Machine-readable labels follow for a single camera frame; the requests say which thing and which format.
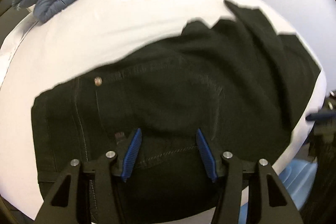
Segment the rivet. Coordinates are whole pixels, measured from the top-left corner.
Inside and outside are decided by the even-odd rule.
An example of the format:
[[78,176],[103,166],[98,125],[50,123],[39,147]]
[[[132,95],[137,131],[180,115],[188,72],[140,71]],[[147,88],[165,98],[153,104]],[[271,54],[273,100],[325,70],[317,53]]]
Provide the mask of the rivet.
[[230,159],[232,158],[233,154],[229,151],[226,151],[223,153],[223,157],[226,158],[226,159]]
[[96,78],[94,79],[94,84],[95,84],[96,86],[101,86],[102,83],[103,83],[103,80],[102,80],[101,77],[96,77]]
[[106,152],[106,157],[108,157],[109,159],[114,158],[116,156],[116,153],[114,151],[109,151]]
[[268,161],[265,160],[265,159],[260,159],[259,160],[259,163],[262,165],[262,166],[266,166],[268,164]]
[[72,166],[77,166],[79,164],[79,160],[78,159],[73,159],[72,161],[70,161],[70,164]]

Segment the clothing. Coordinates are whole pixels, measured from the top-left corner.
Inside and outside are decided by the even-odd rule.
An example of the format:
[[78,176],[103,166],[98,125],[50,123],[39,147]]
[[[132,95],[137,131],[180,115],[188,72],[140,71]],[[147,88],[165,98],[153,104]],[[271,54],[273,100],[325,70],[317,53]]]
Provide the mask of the clothing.
[[[260,10],[228,1],[236,21],[188,23],[35,99],[31,111],[45,196],[72,159],[97,159],[121,132],[142,129],[132,176],[118,191],[128,223],[158,223],[216,205],[195,133],[242,160],[274,163],[288,146],[320,68],[294,35],[276,35]],[[92,213],[95,215],[94,192]]]

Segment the white bed sheet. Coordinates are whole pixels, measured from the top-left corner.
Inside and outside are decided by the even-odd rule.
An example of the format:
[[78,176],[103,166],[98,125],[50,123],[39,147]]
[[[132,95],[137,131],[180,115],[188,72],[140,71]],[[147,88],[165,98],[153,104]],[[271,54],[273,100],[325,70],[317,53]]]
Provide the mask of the white bed sheet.
[[[261,0],[233,1],[261,7],[276,32],[295,32]],[[30,115],[36,96],[97,66],[116,62],[145,44],[179,34],[193,18],[202,18],[212,26],[219,17],[234,19],[223,0],[78,0],[43,25],[28,15],[8,35],[0,50],[1,195],[31,218],[35,218],[43,202],[37,183]],[[290,145],[273,165],[277,173],[306,139],[312,123],[306,123],[305,115],[321,107],[325,92],[322,70],[305,113],[293,130]],[[247,199],[245,189],[241,203]],[[209,210],[202,217],[182,221],[209,223],[212,214],[213,210]]]

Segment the blue gripper pad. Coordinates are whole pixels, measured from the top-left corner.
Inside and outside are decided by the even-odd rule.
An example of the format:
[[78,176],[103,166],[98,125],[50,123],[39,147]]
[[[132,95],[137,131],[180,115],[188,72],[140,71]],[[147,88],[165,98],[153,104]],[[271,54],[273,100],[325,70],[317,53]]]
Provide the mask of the blue gripper pad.
[[216,161],[200,129],[198,129],[196,132],[196,143],[199,153],[201,154],[201,158],[208,178],[210,178],[212,182],[216,182],[216,180],[218,179],[218,175],[216,172]]
[[125,154],[122,166],[121,179],[126,182],[131,177],[135,161],[137,159],[142,142],[142,132],[138,128]]

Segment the black jeans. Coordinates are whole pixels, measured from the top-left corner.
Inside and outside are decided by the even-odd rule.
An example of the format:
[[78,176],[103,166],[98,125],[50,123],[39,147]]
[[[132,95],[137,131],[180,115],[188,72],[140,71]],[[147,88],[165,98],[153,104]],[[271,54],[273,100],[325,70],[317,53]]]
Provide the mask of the black jeans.
[[[43,196],[70,160],[97,159],[139,127],[138,159],[119,185],[128,222],[171,221],[215,206],[198,128],[242,160],[276,161],[320,69],[296,36],[276,35],[262,12],[226,5],[235,22],[189,23],[180,36],[36,98],[31,119]],[[95,216],[94,185],[91,197]]]

